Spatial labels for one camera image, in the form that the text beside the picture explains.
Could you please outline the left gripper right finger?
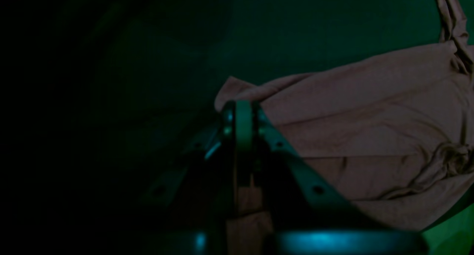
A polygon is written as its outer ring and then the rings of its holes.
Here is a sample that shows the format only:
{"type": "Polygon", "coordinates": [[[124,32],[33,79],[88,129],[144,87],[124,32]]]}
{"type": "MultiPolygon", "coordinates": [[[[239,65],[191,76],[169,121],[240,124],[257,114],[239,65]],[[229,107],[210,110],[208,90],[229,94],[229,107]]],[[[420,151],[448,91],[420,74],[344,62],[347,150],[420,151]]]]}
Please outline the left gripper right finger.
{"type": "Polygon", "coordinates": [[[262,188],[273,218],[364,218],[299,157],[257,102],[252,103],[263,148],[262,188]]]}

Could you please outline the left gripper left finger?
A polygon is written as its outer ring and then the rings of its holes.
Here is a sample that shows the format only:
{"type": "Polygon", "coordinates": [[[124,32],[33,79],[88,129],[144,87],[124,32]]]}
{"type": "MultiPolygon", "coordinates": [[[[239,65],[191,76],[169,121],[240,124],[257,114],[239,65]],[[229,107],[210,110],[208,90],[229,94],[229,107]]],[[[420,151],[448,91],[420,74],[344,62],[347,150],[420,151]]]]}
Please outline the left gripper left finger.
{"type": "Polygon", "coordinates": [[[220,193],[232,199],[237,103],[190,138],[141,196],[141,211],[167,218],[203,218],[220,193]]]}

